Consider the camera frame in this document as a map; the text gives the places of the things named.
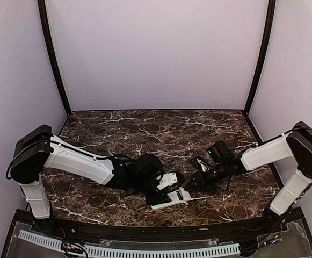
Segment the blue AAA battery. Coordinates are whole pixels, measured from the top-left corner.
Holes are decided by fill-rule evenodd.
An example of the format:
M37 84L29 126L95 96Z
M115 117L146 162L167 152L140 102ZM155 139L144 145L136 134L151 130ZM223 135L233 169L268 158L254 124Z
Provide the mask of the blue AAA battery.
M182 195L182 192L181 192L180 190L176 191L176 194L177 194L178 199L179 199L180 201L182 201L182 200L184 199L184 198L183 198L183 195Z

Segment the white remote control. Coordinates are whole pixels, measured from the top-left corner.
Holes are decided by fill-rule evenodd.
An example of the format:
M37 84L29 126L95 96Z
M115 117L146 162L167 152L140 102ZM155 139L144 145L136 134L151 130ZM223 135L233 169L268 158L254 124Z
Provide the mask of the white remote control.
M167 195L167 200L165 203L152 205L151 208L153 210L160 210L166 207L171 207L174 205L187 203L192 200L190 193L188 191L185 191L184 188L179 188L176 191L170 192Z

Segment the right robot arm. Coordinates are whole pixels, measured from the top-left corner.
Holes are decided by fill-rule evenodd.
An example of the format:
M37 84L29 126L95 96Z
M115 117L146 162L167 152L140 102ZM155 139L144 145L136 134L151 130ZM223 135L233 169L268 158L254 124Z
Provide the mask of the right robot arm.
M242 175L279 160L296 160L295 171L270 202L269 213L259 219L258 229L263 233L270 233L277 227L278 216L283 215L312 185L312 128L304 122L298 122L289 131L238 154L234 154L222 140L208 147L207 153L215 165L211 166L201 157L193 158L191 164L197 171L185 186L186 191L208 189L226 177Z

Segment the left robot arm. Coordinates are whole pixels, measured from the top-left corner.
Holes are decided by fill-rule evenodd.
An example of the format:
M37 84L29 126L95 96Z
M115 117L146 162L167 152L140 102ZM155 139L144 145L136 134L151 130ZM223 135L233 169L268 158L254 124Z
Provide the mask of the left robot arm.
M48 234L56 234L60 223L51 216L40 175L44 168L63 170L111 189L141 192L148 205L170 202L166 192L178 182L176 173L165 173L153 154L138 159L121 154L97 156L62 141L50 126L41 125L16 143L5 177L20 185L39 226Z

